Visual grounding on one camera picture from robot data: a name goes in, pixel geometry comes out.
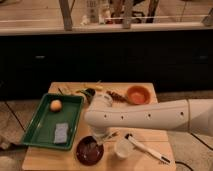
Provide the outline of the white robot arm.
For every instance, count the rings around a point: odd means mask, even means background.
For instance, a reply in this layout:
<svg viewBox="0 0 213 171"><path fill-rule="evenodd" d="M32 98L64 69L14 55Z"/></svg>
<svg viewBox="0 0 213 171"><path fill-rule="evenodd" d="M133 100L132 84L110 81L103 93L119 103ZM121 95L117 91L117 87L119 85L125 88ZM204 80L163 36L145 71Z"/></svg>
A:
<svg viewBox="0 0 213 171"><path fill-rule="evenodd" d="M213 99L184 99L157 104L113 107L98 94L84 114L91 134L101 140L111 127L169 130L213 136Z"/></svg>

